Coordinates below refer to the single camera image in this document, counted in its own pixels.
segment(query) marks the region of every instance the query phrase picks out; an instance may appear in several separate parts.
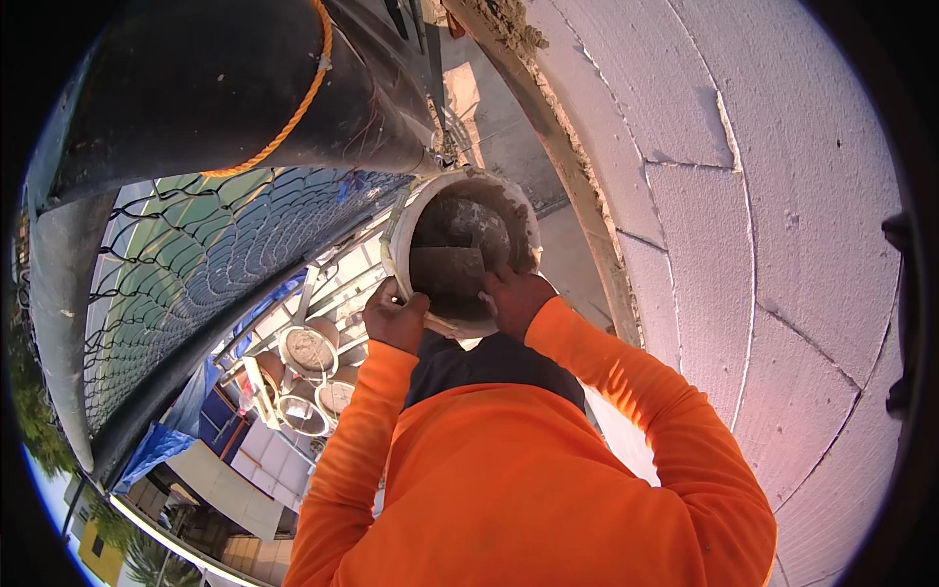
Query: orange rope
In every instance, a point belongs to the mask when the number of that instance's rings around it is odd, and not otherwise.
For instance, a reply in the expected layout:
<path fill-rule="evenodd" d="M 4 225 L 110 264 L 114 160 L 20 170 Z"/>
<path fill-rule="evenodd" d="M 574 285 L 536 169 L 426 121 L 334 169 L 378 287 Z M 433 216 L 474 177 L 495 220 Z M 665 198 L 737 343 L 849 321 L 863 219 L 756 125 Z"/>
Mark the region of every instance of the orange rope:
<path fill-rule="evenodd" d="M 300 122 L 300 119 L 303 118 L 303 115 L 306 114 L 307 109 L 310 107 L 310 103 L 313 101 L 313 97 L 316 95 L 316 92 L 319 91 L 319 87 L 323 84 L 323 78 L 326 76 L 326 70 L 330 69 L 330 57 L 332 55 L 332 23 L 330 23 L 330 13 L 326 11 L 326 7 L 323 6 L 323 3 L 320 0 L 310 0 L 313 4 L 313 8 L 316 9 L 316 12 L 319 13 L 319 20 L 323 22 L 323 53 L 319 56 L 319 68 L 316 70 L 316 77 L 313 78 L 313 83 L 310 85 L 310 89 L 307 90 L 306 96 L 303 97 L 303 101 L 300 102 L 300 106 L 297 108 L 297 112 L 290 117 L 290 120 L 287 121 L 286 126 L 282 131 L 280 131 L 277 136 L 274 137 L 274 140 L 271 141 L 260 153 L 254 155 L 248 161 L 237 165 L 235 167 L 230 167 L 228 169 L 217 169 L 215 171 L 204 171 L 202 175 L 207 178 L 230 178 L 235 176 L 242 171 L 247 171 L 257 165 L 258 163 L 264 161 L 270 153 L 274 151 L 275 148 L 279 147 L 281 143 L 287 138 L 293 130 L 294 127 Z"/>

